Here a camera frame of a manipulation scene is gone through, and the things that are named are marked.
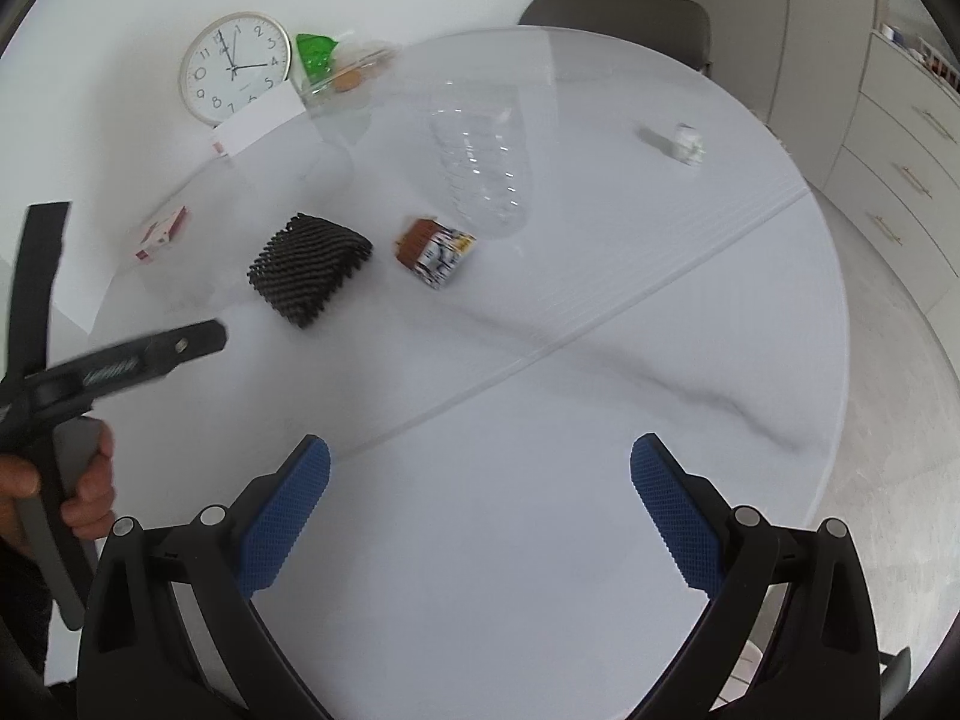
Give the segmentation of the person's left hand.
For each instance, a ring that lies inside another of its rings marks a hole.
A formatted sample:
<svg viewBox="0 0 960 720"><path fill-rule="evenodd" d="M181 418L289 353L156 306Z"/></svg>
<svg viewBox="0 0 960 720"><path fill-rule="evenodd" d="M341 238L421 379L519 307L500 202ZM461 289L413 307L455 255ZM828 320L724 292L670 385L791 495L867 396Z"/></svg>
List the person's left hand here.
<svg viewBox="0 0 960 720"><path fill-rule="evenodd" d="M114 489L114 436L105 422L99 421L98 450L88 461L85 472L78 479L75 496L60 509L67 527L81 539L104 538L116 516L112 504L116 500ZM39 496L41 478L29 461L14 455L3 455L0 461L0 505L2 505L2 538L15 550L31 553L28 539L16 512L18 500Z"/></svg>

